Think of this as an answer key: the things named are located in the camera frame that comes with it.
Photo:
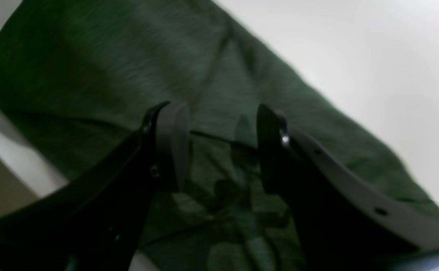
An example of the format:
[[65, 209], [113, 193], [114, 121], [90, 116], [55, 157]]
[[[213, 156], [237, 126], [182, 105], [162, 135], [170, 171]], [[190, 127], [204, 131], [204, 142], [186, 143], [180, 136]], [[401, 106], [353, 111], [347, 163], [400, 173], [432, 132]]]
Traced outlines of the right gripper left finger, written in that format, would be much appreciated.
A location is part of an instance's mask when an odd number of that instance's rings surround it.
[[187, 103], [161, 103], [94, 168], [0, 218], [0, 271], [127, 271], [154, 195], [184, 187], [189, 130]]

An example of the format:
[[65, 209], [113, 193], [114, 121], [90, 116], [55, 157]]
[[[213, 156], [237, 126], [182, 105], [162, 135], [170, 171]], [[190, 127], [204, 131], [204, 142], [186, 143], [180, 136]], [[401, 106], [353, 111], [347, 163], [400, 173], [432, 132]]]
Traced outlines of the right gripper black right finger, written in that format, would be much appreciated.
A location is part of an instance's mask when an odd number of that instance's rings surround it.
[[439, 222], [391, 199], [261, 104], [263, 189], [289, 207], [309, 271], [439, 271]]

